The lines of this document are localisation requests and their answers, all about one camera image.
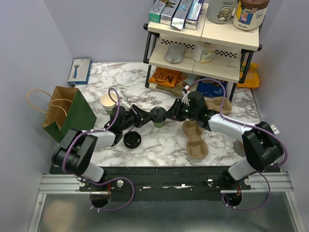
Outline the single black plastic lid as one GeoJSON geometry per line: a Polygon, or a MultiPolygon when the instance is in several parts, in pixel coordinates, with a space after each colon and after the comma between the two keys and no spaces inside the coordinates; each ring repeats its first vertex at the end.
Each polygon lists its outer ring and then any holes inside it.
{"type": "Polygon", "coordinates": [[[154,107],[153,109],[151,109],[150,113],[153,115],[152,121],[159,122],[166,120],[166,118],[164,117],[166,110],[163,107],[154,107]]]}

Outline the single green paper cup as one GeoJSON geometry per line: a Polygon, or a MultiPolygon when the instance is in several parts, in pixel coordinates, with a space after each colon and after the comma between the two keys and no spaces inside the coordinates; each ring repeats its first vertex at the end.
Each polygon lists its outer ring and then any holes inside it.
{"type": "Polygon", "coordinates": [[[160,120],[156,120],[156,119],[152,119],[153,125],[157,128],[161,128],[165,125],[166,123],[166,119],[160,119],[160,120]]]}

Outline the black plastic lid stack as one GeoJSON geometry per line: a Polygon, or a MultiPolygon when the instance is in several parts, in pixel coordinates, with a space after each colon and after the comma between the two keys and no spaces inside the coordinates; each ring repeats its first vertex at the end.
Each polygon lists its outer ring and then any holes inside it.
{"type": "Polygon", "coordinates": [[[124,135],[124,145],[127,148],[134,149],[141,144],[141,135],[135,131],[129,131],[124,135]]]}

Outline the green paper cup stack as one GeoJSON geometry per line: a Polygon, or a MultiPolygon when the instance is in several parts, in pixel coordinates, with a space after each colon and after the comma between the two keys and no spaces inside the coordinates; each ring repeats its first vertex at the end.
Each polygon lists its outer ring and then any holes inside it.
{"type": "Polygon", "coordinates": [[[112,109],[117,106],[118,97],[115,93],[105,93],[100,98],[100,103],[108,115],[111,115],[112,109]]]}

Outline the brown paper bag green side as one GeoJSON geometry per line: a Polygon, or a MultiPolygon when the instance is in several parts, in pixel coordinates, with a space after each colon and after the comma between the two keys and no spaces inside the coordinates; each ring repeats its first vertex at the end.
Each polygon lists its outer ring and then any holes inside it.
{"type": "Polygon", "coordinates": [[[94,128],[96,115],[77,88],[56,86],[48,102],[48,109],[43,111],[34,106],[28,99],[28,104],[45,114],[43,129],[58,143],[62,141],[69,129],[89,131],[94,128]]]}

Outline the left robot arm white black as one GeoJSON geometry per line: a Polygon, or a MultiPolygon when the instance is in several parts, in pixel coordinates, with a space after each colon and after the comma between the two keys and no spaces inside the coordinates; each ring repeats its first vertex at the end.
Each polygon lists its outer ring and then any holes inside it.
{"type": "Polygon", "coordinates": [[[101,130],[68,130],[57,149],[52,163],[62,168],[65,173],[84,177],[90,180],[90,185],[97,191],[104,190],[107,179],[103,168],[91,162],[96,148],[114,146],[123,137],[123,131],[133,126],[140,128],[154,118],[153,112],[146,112],[136,105],[129,110],[122,106],[112,109],[109,122],[101,130]]]}

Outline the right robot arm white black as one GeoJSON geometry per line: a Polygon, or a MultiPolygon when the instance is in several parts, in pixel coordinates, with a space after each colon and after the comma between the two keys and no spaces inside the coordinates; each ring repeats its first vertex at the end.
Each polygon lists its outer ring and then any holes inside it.
{"type": "Polygon", "coordinates": [[[230,166],[222,177],[227,189],[234,189],[242,178],[262,172],[287,152],[266,122],[245,123],[208,108],[199,92],[190,92],[187,100],[176,99],[163,117],[175,121],[193,120],[205,130],[219,132],[243,143],[245,157],[230,166]]]}

